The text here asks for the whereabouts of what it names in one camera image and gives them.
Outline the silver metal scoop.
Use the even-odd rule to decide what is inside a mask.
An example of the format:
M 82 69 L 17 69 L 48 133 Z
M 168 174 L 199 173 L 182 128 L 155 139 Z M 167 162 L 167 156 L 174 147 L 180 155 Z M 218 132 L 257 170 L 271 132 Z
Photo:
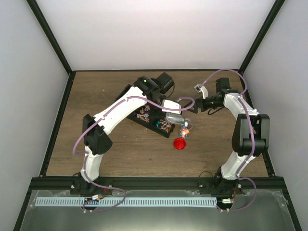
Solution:
M 185 125 L 185 119 L 181 114 L 167 112 L 165 119 L 166 119 L 166 122 L 170 124 L 175 124 L 175 125 L 180 125 L 180 126 Z

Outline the black candy tray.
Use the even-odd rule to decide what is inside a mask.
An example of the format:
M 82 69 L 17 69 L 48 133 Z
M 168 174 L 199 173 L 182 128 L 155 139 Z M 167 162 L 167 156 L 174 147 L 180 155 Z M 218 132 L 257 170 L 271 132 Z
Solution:
M 127 118 L 148 128 L 163 137 L 169 138 L 175 125 L 168 123 L 165 119 L 166 113 L 160 108 L 147 103 L 130 113 Z

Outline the clear plastic jar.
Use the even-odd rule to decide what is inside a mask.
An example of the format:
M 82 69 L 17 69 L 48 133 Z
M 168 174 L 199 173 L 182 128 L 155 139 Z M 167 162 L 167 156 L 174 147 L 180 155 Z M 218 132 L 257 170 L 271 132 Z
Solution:
M 190 132 L 193 128 L 193 121 L 189 118 L 184 120 L 184 125 L 180 126 L 179 137 L 187 139 L 190 136 Z

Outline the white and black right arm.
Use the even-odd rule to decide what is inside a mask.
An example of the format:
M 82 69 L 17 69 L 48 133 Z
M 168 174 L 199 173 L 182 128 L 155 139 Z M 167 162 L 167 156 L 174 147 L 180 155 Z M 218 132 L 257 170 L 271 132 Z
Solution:
M 252 108 L 239 90 L 232 89 L 228 78 L 216 80 L 216 94 L 213 96 L 208 95 L 202 84 L 194 88 L 202 94 L 195 102 L 196 109 L 204 112 L 224 107 L 236 119 L 231 140 L 232 153 L 214 176 L 215 191 L 224 194 L 235 186 L 243 169 L 268 149 L 270 118 Z

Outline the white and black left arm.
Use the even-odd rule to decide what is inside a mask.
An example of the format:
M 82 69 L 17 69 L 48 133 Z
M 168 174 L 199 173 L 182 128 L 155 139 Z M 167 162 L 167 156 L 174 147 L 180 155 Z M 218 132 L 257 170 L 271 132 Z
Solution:
M 128 115 L 147 103 L 158 109 L 158 116 L 168 124 L 183 125 L 179 103 L 170 101 L 166 93 L 174 86 L 174 81 L 167 73 L 157 78 L 140 77 L 133 84 L 128 84 L 116 101 L 107 109 L 94 116 L 83 118 L 85 144 L 85 163 L 80 171 L 84 179 L 81 188 L 87 194 L 98 190 L 97 178 L 103 155 L 112 147 L 109 134 Z

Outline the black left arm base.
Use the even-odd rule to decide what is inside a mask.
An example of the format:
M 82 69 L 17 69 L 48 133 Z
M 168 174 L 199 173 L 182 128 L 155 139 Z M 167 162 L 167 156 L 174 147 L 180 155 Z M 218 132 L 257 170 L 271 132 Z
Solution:
M 96 195 L 96 194 L 106 194 L 111 195 L 113 190 L 104 189 L 93 185 L 85 181 L 81 173 L 75 173 L 72 178 L 72 184 L 70 189 L 70 194 L 72 195 Z

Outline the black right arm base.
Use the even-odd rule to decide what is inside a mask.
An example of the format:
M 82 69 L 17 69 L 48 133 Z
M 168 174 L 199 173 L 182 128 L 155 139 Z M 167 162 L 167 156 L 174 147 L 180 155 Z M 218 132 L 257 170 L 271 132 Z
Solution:
M 238 180 L 227 180 L 222 176 L 221 167 L 215 174 L 209 171 L 202 171 L 197 180 L 198 188 L 206 194 L 229 195 L 236 192 Z

